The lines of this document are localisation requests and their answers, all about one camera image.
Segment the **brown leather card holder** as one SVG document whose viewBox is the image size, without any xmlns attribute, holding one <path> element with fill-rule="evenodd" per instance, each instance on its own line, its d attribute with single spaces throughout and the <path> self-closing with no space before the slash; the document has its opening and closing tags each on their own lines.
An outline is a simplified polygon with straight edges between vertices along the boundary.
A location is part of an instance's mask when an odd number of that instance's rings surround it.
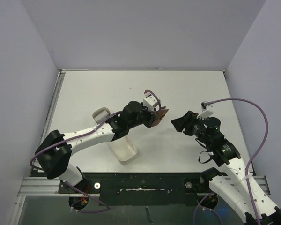
<svg viewBox="0 0 281 225">
<path fill-rule="evenodd" d="M 158 110 L 155 115 L 157 116 L 157 118 L 153 121 L 152 123 L 152 127 L 155 127 L 157 125 L 159 125 L 159 123 L 162 121 L 162 119 L 165 117 L 166 113 L 168 112 L 168 109 L 163 106 L 161 107 L 160 110 Z"/>
</svg>

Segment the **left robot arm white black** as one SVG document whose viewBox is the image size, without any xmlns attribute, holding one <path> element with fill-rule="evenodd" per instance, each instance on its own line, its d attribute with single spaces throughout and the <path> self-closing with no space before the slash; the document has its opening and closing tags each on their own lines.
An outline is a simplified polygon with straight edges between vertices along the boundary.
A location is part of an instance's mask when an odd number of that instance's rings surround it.
<svg viewBox="0 0 281 225">
<path fill-rule="evenodd" d="M 59 178 L 74 192 L 82 192 L 86 181 L 80 169 L 69 163 L 70 157 L 96 144 L 121 139 L 136 126 L 151 128 L 158 119 L 157 106 L 160 103 L 131 101 L 122 111 L 113 113 L 95 127 L 63 134 L 53 130 L 40 144 L 32 160 L 39 163 L 37 169 L 42 170 L 48 179 Z"/>
</svg>

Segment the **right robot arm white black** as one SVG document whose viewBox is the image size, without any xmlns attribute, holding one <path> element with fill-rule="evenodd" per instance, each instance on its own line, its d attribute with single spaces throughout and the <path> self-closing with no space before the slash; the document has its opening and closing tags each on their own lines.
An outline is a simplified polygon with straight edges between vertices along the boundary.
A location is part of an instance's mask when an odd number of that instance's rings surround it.
<svg viewBox="0 0 281 225">
<path fill-rule="evenodd" d="M 199 186 L 203 191 L 218 194 L 245 225 L 281 225 L 281 208 L 251 174 L 245 173 L 244 160 L 221 133 L 218 118 L 188 111 L 171 123 L 176 131 L 195 136 L 218 166 L 201 173 Z"/>
</svg>

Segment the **white oblong plastic tray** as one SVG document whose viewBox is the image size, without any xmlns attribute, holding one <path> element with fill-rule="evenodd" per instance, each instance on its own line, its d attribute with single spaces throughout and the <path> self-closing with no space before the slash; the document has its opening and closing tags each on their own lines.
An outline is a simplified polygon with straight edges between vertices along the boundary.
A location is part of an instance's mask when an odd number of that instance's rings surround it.
<svg viewBox="0 0 281 225">
<path fill-rule="evenodd" d="M 110 110 L 106 107 L 103 107 L 94 111 L 92 114 L 92 118 L 98 125 L 110 115 Z M 137 155 L 137 149 L 130 141 L 128 136 L 125 136 L 113 142 L 109 142 L 108 144 L 121 164 L 128 164 Z"/>
</svg>

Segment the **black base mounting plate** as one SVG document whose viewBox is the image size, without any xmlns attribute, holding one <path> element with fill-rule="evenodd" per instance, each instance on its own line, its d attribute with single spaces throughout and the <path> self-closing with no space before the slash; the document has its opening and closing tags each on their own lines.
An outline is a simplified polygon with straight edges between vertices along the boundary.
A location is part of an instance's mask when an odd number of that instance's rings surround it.
<svg viewBox="0 0 281 225">
<path fill-rule="evenodd" d="M 71 189 L 59 181 L 58 194 L 67 194 L 69 204 L 83 209 L 90 197 L 99 206 L 194 206 L 211 189 L 198 172 L 111 173 L 87 172 L 81 184 Z"/>
</svg>

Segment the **aluminium left side rail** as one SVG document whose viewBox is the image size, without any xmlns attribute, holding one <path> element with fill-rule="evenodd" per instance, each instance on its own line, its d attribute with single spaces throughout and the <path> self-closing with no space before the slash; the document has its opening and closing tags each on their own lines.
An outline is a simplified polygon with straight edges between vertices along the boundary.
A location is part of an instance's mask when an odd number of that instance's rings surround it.
<svg viewBox="0 0 281 225">
<path fill-rule="evenodd" d="M 47 116 L 45 119 L 45 124 L 44 124 L 44 128 L 43 128 L 43 132 L 41 135 L 39 145 L 42 144 L 42 142 L 45 140 L 45 138 L 48 136 L 48 134 L 51 131 L 56 129 L 56 128 L 54 128 L 54 125 L 52 125 L 52 122 L 54 120 L 54 114 L 56 111 L 56 106 L 57 106 L 60 92 L 61 92 L 61 89 L 63 86 L 65 75 L 66 75 L 66 70 L 58 71 L 57 80 L 56 80 L 55 87 L 53 90 L 52 98 L 51 98 L 48 113 L 47 113 Z"/>
</svg>

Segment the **aluminium rail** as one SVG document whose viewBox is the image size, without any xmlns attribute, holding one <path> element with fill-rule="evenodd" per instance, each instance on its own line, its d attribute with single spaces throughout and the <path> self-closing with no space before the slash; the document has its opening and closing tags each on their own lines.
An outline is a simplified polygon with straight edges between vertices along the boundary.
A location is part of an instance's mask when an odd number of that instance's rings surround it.
<svg viewBox="0 0 281 225">
<path fill-rule="evenodd" d="M 270 189 L 266 176 L 254 176 L 259 186 L 267 195 Z M 59 179 L 48 180 L 46 177 L 24 177 L 17 196 L 81 196 L 81 194 L 71 192 L 62 194 L 59 192 Z"/>
<path fill-rule="evenodd" d="M 52 98 L 51 98 L 48 113 L 47 113 L 47 116 L 45 119 L 45 124 L 44 124 L 44 128 L 43 128 L 43 132 L 41 135 L 39 145 L 42 144 L 42 142 L 45 140 L 45 138 L 48 136 L 48 134 L 51 131 L 56 129 L 56 128 L 54 128 L 54 125 L 52 125 L 52 122 L 54 120 L 54 114 L 56 111 L 56 106 L 57 106 L 60 92 L 61 92 L 61 89 L 63 86 L 65 75 L 66 75 L 66 70 L 58 71 L 57 80 L 56 80 L 55 87 L 53 90 Z"/>
</svg>

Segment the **aluminium front rail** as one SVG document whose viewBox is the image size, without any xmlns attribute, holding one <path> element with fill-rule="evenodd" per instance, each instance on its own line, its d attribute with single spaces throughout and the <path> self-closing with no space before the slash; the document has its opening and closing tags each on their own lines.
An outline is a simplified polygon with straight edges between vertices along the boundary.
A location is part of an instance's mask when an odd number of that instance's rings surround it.
<svg viewBox="0 0 281 225">
<path fill-rule="evenodd" d="M 270 189 L 266 176 L 254 176 L 259 186 L 267 195 Z M 48 180 L 46 177 L 24 177 L 17 196 L 81 196 L 81 194 L 71 192 L 62 194 L 59 192 L 59 179 Z"/>
</svg>

